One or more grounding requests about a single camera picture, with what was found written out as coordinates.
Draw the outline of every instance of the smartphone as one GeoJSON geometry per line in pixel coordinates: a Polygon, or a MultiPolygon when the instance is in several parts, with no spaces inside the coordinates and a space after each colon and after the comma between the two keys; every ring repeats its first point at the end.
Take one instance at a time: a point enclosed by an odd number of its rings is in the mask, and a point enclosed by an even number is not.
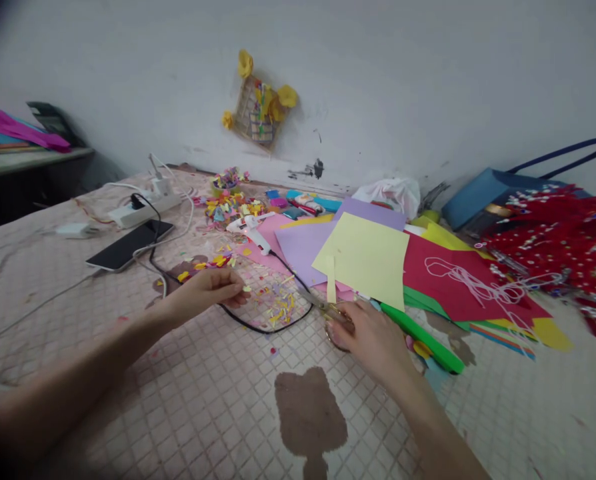
{"type": "Polygon", "coordinates": [[[112,272],[124,270],[133,261],[133,253],[136,250],[153,243],[159,223],[158,240],[173,230],[173,225],[170,223],[148,220],[86,260],[86,264],[90,267],[98,267],[112,272]]]}

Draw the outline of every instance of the glue gun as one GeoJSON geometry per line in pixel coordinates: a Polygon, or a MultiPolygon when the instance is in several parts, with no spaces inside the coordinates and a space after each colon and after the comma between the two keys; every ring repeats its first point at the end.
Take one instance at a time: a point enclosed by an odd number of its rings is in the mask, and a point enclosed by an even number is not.
{"type": "Polygon", "coordinates": [[[269,245],[269,242],[267,242],[267,240],[265,240],[265,238],[260,234],[260,232],[258,232],[258,226],[260,225],[261,219],[270,217],[272,215],[275,215],[275,213],[266,213],[258,217],[246,215],[243,218],[231,222],[227,226],[227,231],[232,233],[242,233],[249,240],[254,242],[258,248],[260,248],[260,253],[263,255],[268,255],[269,250],[271,250],[271,246],[269,245]]]}

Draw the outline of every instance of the red paper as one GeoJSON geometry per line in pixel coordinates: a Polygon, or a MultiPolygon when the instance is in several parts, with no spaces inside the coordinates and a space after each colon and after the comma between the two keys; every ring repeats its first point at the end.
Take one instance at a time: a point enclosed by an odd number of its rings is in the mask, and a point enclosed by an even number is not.
{"type": "MultiPolygon", "coordinates": [[[[425,260],[438,257],[462,267],[485,285],[498,285],[497,278],[489,270],[488,263],[474,251],[452,251],[436,245],[417,235],[409,236],[409,245],[403,265],[403,284],[437,300],[453,321],[484,321],[507,319],[507,314],[494,300],[482,300],[484,308],[469,292],[467,286],[450,278],[436,277],[427,271],[425,260]]],[[[441,267],[432,271],[442,273],[441,267]]],[[[527,327],[533,326],[534,318],[551,317],[546,310],[525,297],[520,304],[506,305],[508,311],[518,315],[527,327]]]]}

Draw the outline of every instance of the white wall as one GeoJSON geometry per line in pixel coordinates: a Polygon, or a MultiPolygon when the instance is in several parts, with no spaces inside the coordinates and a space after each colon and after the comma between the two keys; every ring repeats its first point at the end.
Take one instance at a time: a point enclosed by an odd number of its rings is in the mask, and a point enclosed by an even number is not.
{"type": "MultiPolygon", "coordinates": [[[[596,0],[19,0],[0,20],[0,108],[31,118],[27,100],[98,150],[89,182],[154,151],[286,185],[320,158],[320,180],[299,177],[312,189],[456,187],[596,136],[596,0]],[[242,47],[300,96],[271,159],[221,126],[242,47]]],[[[596,161],[561,178],[596,193],[596,161]]]]}

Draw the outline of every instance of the charger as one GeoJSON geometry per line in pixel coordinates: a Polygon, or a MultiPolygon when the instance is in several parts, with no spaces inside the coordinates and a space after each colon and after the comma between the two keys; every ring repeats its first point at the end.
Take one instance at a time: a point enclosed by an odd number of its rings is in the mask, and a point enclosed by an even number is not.
{"type": "Polygon", "coordinates": [[[64,238],[88,239],[96,235],[98,231],[88,223],[66,223],[56,228],[56,235],[64,238]]]}

